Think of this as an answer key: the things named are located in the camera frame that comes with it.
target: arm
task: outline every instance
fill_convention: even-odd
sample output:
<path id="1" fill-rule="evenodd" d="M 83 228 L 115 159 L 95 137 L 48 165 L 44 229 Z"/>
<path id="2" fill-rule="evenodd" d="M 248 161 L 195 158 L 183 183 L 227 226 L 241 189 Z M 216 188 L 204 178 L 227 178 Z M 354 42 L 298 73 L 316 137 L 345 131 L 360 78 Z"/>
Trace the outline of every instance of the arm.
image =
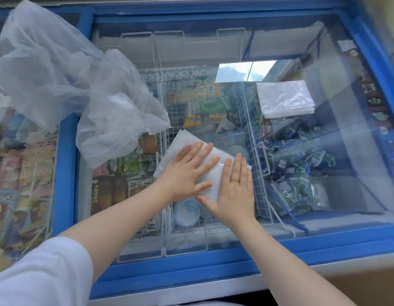
<path id="1" fill-rule="evenodd" d="M 228 226 L 260 270 L 280 306 L 340 305 L 354 303 L 302 260 L 269 235 L 255 219 L 252 173 L 241 155 L 225 162 L 218 202 L 197 200 Z"/>
<path id="2" fill-rule="evenodd" d="M 214 147 L 203 143 L 187 146 L 147 189 L 77 223 L 60 236 L 70 237 L 88 251 L 94 268 L 93 281 L 108 268 L 136 231 L 172 201 L 187 199 L 212 186 L 196 181 L 219 161 L 211 159 L 199 167 Z"/>

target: hand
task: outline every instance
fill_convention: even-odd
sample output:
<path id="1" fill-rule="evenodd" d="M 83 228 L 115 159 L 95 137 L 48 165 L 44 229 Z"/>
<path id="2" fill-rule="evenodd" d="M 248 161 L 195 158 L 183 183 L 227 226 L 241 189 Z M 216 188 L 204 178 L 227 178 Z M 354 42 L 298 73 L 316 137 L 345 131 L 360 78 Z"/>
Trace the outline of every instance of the hand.
<path id="1" fill-rule="evenodd" d="M 247 168 L 246 159 L 240 153 L 237 154 L 230 174 L 231 162 L 231 159 L 227 159 L 224 164 L 218 202 L 202 195 L 196 199 L 235 233 L 235 230 L 246 226 L 250 221 L 256 221 L 255 198 L 252 172 Z"/>
<path id="2" fill-rule="evenodd" d="M 164 191 L 170 193 L 171 201 L 188 199 L 212 187 L 212 183 L 207 181 L 196 184 L 197 180 L 220 160 L 220 157 L 217 156 L 200 166 L 214 148 L 214 145 L 210 143 L 200 150 L 203 144 L 203 142 L 199 142 L 186 146 L 177 157 L 169 162 L 163 174 L 156 181 L 156 184 L 160 184 Z"/>

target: freezer glass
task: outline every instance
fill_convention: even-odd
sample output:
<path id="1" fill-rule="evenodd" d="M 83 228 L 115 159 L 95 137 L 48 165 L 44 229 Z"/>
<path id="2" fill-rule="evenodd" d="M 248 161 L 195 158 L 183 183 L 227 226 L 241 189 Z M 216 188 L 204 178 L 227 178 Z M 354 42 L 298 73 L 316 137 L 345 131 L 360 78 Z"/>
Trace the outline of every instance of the freezer glass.
<path id="1" fill-rule="evenodd" d="M 0 10 L 0 32 L 7 15 Z M 0 271 L 52 236 L 58 128 L 39 128 L 0 87 Z"/>
<path id="2" fill-rule="evenodd" d="M 93 43 L 137 66 L 172 128 L 95 170 L 81 161 L 80 220 L 152 183 L 156 160 L 186 129 L 247 158 L 256 218 L 277 239 L 394 223 L 394 117 L 336 16 L 172 20 L 94 26 Z M 178 204 L 116 262 L 240 245 L 193 202 L 184 224 Z"/>

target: white sleeve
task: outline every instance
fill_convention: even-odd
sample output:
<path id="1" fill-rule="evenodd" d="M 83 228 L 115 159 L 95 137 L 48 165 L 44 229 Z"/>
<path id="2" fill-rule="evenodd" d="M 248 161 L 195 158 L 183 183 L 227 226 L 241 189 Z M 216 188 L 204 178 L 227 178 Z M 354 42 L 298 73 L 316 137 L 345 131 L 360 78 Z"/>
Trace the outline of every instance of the white sleeve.
<path id="1" fill-rule="evenodd" d="M 0 273 L 0 306 L 84 306 L 92 274 L 92 259 L 80 243 L 51 238 Z"/>

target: finger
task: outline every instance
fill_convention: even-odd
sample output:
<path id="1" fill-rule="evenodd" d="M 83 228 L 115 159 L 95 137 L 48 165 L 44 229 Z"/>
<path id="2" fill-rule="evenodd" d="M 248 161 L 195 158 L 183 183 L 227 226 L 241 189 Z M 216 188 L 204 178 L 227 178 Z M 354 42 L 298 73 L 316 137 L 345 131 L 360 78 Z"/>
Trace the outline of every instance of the finger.
<path id="1" fill-rule="evenodd" d="M 212 158 L 210 161 L 207 163 L 201 165 L 198 169 L 196 169 L 197 172 L 197 177 L 201 178 L 203 175 L 205 175 L 209 170 L 211 170 L 221 159 L 220 156 L 216 156 Z"/>
<path id="2" fill-rule="evenodd" d="M 211 150 L 214 148 L 214 144 L 210 143 L 205 148 L 200 151 L 194 159 L 190 161 L 190 163 L 193 165 L 193 167 L 197 167 L 200 165 L 200 163 L 210 154 Z"/>
<path id="3" fill-rule="evenodd" d="M 194 144 L 193 148 L 184 156 L 184 158 L 181 160 L 181 162 L 188 163 L 192 158 L 195 157 L 195 155 L 200 151 L 200 149 L 203 147 L 204 142 L 198 142 Z"/>
<path id="4" fill-rule="evenodd" d="M 239 185 L 244 189 L 247 187 L 247 161 L 245 158 L 242 158 L 242 161 L 241 161 L 241 172 L 239 174 Z"/>
<path id="5" fill-rule="evenodd" d="M 179 162 L 181 161 L 181 159 L 184 158 L 184 156 L 191 150 L 191 148 L 193 148 L 193 145 L 187 145 L 186 147 L 184 147 L 179 154 L 174 158 L 174 162 Z"/>
<path id="6" fill-rule="evenodd" d="M 208 209 L 210 212 L 212 212 L 213 214 L 215 213 L 215 208 L 217 206 L 216 202 L 213 202 L 209 199 L 207 199 L 205 196 L 203 195 L 198 195 L 196 196 L 196 200 L 200 202 L 200 204 L 202 206 L 204 206 L 206 209 Z"/>
<path id="7" fill-rule="evenodd" d="M 225 160 L 223 173 L 221 175 L 221 188 L 230 185 L 230 170 L 231 170 L 231 158 Z"/>
<path id="8" fill-rule="evenodd" d="M 252 181 L 252 172 L 247 168 L 247 190 L 249 194 L 254 196 L 254 183 Z"/>
<path id="9" fill-rule="evenodd" d="M 193 195 L 199 194 L 200 192 L 207 190 L 212 187 L 212 182 L 203 181 L 194 186 Z"/>
<path id="10" fill-rule="evenodd" d="M 241 158 L 242 154 L 238 153 L 235 157 L 234 166 L 232 167 L 231 180 L 238 180 L 241 172 Z"/>

